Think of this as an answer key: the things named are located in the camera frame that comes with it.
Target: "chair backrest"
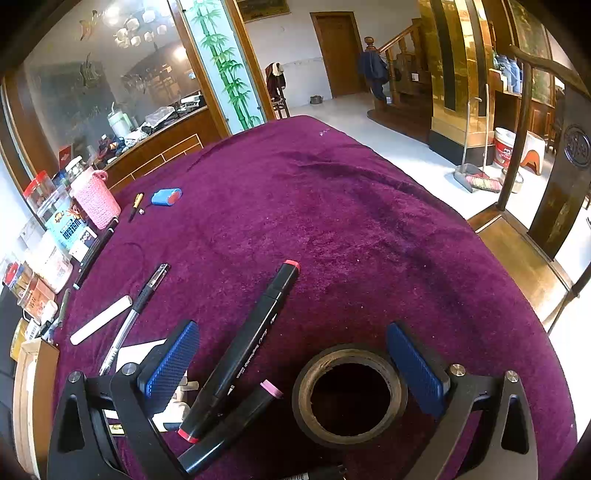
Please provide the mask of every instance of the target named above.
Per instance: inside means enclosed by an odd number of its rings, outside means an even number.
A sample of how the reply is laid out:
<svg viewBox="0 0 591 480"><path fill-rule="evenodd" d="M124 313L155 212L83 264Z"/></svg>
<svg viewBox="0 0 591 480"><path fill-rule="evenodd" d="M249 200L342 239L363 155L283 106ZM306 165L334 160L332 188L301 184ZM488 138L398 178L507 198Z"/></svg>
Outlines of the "chair backrest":
<svg viewBox="0 0 591 480"><path fill-rule="evenodd" d="M580 77L563 65L531 56L511 46L524 63L519 125L497 208L504 211L517 175L531 109L532 69L549 72L566 85L560 149L548 185L528 231L529 237L553 260L571 231L591 182L591 96Z"/></svg>

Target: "pink marker cap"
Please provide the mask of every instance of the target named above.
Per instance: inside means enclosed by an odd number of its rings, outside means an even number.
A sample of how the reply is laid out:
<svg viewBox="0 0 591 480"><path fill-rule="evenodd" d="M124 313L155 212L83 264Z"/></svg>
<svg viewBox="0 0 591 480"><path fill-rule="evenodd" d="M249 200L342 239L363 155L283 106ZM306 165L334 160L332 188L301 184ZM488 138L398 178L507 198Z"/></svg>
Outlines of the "pink marker cap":
<svg viewBox="0 0 591 480"><path fill-rule="evenodd" d="M261 387L264 388L265 390L267 390L271 395L273 395L277 399L283 397L283 393L281 392L281 390L279 390L275 385L273 385L268 380L265 380L264 382L262 382Z"/></svg>

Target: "plastic bottle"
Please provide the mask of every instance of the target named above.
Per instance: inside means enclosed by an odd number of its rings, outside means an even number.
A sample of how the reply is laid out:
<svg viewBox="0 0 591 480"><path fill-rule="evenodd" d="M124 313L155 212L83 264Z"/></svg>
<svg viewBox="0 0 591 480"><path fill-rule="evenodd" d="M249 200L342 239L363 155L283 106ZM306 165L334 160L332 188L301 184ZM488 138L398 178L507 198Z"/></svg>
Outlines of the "plastic bottle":
<svg viewBox="0 0 591 480"><path fill-rule="evenodd" d="M519 65L515 60L509 60L511 64L513 93L521 93L521 79L519 78Z"/></svg>
<svg viewBox="0 0 591 480"><path fill-rule="evenodd" d="M504 55L499 55L499 67L503 72L503 75L507 77L507 85L513 86L513 73L511 72L511 64L509 63L509 59Z"/></svg>

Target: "gold panel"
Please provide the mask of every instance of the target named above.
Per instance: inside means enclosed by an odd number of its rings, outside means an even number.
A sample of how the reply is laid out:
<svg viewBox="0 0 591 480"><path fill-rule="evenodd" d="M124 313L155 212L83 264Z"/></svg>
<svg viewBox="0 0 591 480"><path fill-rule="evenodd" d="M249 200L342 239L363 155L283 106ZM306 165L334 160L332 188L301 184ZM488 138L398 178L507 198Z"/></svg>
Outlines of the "gold panel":
<svg viewBox="0 0 591 480"><path fill-rule="evenodd" d="M452 42L454 76L456 79L456 111L445 108L443 89L443 62L435 17L430 0L418 0L423 30L425 35L427 61L433 84L433 131L463 145L466 128L468 146L484 146L486 137L486 117L478 116L478 102L470 102L470 118L467 121L467 100L478 96L478 66L476 46L466 0L441 0L445 12L447 27ZM492 68L492 42L486 14L481 0L474 0L478 12L482 40L485 48L486 69ZM489 92L489 142L494 137L493 124L495 115L495 95Z"/></svg>

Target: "white wall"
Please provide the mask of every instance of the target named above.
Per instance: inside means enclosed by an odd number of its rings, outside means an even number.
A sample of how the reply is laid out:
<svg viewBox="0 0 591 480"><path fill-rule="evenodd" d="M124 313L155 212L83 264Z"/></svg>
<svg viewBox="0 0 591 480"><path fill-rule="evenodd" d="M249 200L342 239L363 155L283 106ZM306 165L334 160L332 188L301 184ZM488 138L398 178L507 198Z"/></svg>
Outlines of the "white wall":
<svg viewBox="0 0 591 480"><path fill-rule="evenodd" d="M4 159L0 157L0 225L2 225L2 234L0 235L0 264L4 255L11 250L12 244L18 237L18 234L33 216L25 200L17 190L12 177L10 176Z"/></svg>
<svg viewBox="0 0 591 480"><path fill-rule="evenodd" d="M261 70L273 62L285 69L288 106L305 105L312 95L332 98L310 12L354 12L361 45L373 37L380 46L421 15L418 0L287 0L291 13L246 24Z"/></svg>

